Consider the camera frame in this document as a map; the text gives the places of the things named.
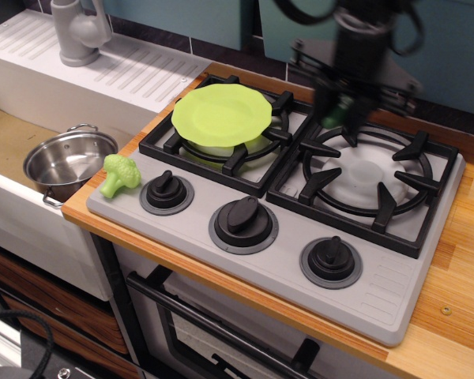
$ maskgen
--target stainless steel pot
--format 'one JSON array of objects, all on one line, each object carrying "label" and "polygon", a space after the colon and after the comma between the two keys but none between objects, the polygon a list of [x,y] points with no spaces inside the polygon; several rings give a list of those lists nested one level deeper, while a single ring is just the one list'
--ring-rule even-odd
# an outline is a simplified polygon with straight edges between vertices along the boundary
[{"label": "stainless steel pot", "polygon": [[[85,126],[93,130],[77,130]],[[23,171],[44,194],[43,201],[59,207],[102,168],[107,155],[116,152],[114,138],[94,125],[80,124],[31,150]]]}]

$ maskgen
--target gray faucet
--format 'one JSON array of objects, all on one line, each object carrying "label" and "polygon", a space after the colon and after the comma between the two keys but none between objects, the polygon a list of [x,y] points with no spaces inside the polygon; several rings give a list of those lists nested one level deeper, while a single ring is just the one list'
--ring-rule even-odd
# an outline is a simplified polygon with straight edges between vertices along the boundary
[{"label": "gray faucet", "polygon": [[86,66],[99,56],[98,48],[112,37],[102,0],[92,0],[96,16],[86,16],[81,0],[51,0],[60,44],[60,59],[71,67]]}]

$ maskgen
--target sink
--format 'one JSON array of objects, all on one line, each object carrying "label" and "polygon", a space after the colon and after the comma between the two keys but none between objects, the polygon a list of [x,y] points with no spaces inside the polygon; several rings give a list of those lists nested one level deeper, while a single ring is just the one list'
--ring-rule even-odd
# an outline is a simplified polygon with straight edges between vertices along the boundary
[{"label": "sink", "polygon": [[114,34],[100,56],[65,66],[53,18],[29,9],[0,25],[0,109],[59,133],[82,122],[125,145],[209,60]]},{"label": "sink", "polygon": [[122,148],[208,64],[113,35],[96,61],[68,67],[51,16],[25,10],[0,25],[0,167],[7,168],[0,171],[0,246],[107,301],[111,289],[90,234],[24,181],[28,144],[90,123]]}]

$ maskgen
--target wooden drawer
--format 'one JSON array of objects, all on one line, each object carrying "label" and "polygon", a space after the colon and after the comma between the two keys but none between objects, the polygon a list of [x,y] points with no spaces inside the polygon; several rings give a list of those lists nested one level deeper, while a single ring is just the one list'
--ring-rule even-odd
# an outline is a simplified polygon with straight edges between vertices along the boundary
[{"label": "wooden drawer", "polygon": [[110,310],[94,306],[68,286],[60,287],[43,274],[30,270],[27,264],[8,256],[9,253],[0,251],[0,282],[114,351],[128,354],[118,322]]},{"label": "wooden drawer", "polygon": [[[56,321],[54,318],[39,314],[25,304],[18,302],[7,295],[3,295],[3,298],[12,310],[27,310],[41,316],[51,326],[55,343],[60,347],[72,351],[74,354],[81,356],[86,361],[90,361],[97,364],[98,366],[102,366],[104,369],[118,375],[118,377],[122,377],[124,379],[139,378],[135,366],[126,360],[112,354],[110,351],[103,349],[97,343],[93,343],[83,336],[80,336],[74,330],[66,327],[64,324]],[[38,336],[45,338],[46,334],[39,323],[26,318],[20,318],[19,322],[31,332],[34,332]]]}]

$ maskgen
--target green plate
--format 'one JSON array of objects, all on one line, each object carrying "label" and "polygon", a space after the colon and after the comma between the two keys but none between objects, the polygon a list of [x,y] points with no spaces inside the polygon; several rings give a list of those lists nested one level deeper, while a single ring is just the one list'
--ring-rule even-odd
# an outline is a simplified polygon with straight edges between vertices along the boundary
[{"label": "green plate", "polygon": [[272,105],[240,84],[211,84],[188,92],[174,106],[172,124],[182,138],[208,147],[231,147],[260,136]]}]

